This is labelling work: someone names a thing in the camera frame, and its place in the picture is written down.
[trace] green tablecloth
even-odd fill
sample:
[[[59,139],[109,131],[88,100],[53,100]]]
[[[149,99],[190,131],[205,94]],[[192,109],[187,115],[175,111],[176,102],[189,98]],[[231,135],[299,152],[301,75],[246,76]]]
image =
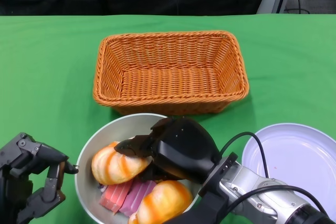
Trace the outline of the green tablecloth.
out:
[[[148,31],[227,30],[243,53],[250,94],[217,115],[195,118],[217,145],[242,131],[295,122],[336,138],[336,16],[0,17],[0,146],[21,131],[75,163],[89,137],[119,117],[92,98],[102,38]],[[247,139],[229,151],[242,154]],[[34,188],[46,173],[31,176]],[[81,209],[73,176],[67,200],[32,223],[93,223]],[[242,223],[228,217],[224,223]]]

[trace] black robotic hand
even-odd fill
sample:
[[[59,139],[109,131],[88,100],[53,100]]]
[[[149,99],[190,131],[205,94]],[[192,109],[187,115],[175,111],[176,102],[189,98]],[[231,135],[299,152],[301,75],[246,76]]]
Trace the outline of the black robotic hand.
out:
[[[26,133],[20,133],[0,149],[0,220],[6,224],[25,224],[49,213],[65,200],[60,190],[64,173],[78,169],[68,156]],[[33,194],[30,174],[49,167],[45,186]]]
[[[141,174],[144,180],[188,179],[202,184],[222,158],[209,133],[192,119],[165,118],[151,130],[114,148],[130,157],[152,157]]]

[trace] bread roll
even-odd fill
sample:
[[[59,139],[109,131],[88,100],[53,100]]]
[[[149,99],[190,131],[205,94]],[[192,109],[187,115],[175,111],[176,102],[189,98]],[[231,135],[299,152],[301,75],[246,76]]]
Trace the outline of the bread roll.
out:
[[[190,191],[180,182],[163,181],[142,200],[128,224],[162,224],[182,214],[192,200]]]
[[[101,149],[92,159],[95,179],[103,185],[114,185],[131,180],[149,165],[146,158],[127,157],[114,150],[119,142]]]

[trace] wicker basket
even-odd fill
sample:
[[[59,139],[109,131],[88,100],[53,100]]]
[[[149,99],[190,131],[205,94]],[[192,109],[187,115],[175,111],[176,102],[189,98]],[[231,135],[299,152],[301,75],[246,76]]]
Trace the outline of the wicker basket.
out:
[[[99,47],[94,99],[121,114],[218,113],[249,90],[226,31],[124,34]]]

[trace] gray bowl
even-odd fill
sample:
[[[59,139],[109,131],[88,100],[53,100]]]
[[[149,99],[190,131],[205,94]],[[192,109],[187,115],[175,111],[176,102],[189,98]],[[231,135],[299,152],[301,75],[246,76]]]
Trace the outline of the gray bowl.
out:
[[[77,196],[87,214],[99,224],[127,224],[128,217],[116,214],[99,205],[101,192],[91,171],[91,161],[94,154],[113,141],[123,141],[135,135],[147,135],[150,128],[160,119],[165,118],[157,114],[133,114],[116,119],[97,131],[83,147],[77,161],[79,173],[75,175]],[[187,180],[181,181],[192,192],[194,201],[188,211],[197,201],[200,185]]]

